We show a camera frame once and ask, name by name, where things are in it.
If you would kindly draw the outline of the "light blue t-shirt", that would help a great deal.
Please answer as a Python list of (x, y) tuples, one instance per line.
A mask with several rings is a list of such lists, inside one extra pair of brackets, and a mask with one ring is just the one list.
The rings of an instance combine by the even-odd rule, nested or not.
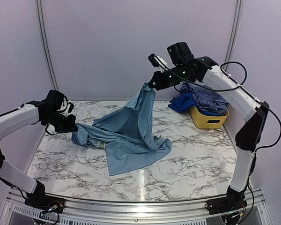
[(169, 139), (152, 134), (154, 101), (155, 91), (145, 83), (121, 109), (94, 120), (91, 126), (78, 123), (71, 140), (104, 149), (110, 176), (149, 166), (172, 149)]

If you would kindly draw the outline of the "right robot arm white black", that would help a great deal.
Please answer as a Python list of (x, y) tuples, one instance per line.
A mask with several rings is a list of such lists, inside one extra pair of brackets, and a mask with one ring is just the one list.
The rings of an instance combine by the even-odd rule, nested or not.
[(234, 209), (241, 202), (241, 195), (246, 190), (253, 170), (252, 163), (267, 118), (268, 104), (261, 103), (207, 56), (187, 57), (182, 60), (182, 64), (173, 68), (168, 68), (166, 62), (155, 54), (149, 55), (148, 60), (159, 68), (149, 82), (150, 87), (163, 90), (182, 81), (201, 82), (218, 92), (244, 119), (245, 124), (235, 137), (237, 162), (234, 175), (222, 203), (225, 209)]

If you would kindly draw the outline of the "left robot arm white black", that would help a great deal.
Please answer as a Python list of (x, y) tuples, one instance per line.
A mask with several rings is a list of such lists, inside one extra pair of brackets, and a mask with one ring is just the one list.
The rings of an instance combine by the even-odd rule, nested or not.
[[(76, 117), (72, 114), (64, 115), (65, 111), (60, 109), (62, 104), (62, 100), (30, 101), (15, 110), (0, 115), (0, 141), (23, 127), (37, 123), (46, 127), (52, 125), (57, 134), (77, 131)], [(32, 202), (41, 209), (45, 209), (50, 204), (50, 198), (44, 194), (44, 184), (8, 162), (1, 148), (0, 179), (32, 195)]]

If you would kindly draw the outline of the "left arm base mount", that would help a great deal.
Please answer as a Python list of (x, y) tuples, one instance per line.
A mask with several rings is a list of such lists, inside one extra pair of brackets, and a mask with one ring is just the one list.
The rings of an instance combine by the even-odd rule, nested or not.
[(45, 187), (37, 186), (33, 193), (26, 192), (25, 204), (43, 211), (56, 211), (62, 213), (64, 209), (65, 199), (47, 195)]

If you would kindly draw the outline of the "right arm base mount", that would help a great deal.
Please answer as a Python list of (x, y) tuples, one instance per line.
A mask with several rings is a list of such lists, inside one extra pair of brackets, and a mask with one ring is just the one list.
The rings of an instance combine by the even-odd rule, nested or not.
[(225, 213), (247, 207), (247, 201), (243, 193), (227, 193), (225, 197), (214, 198), (207, 201), (205, 209), (210, 215)]

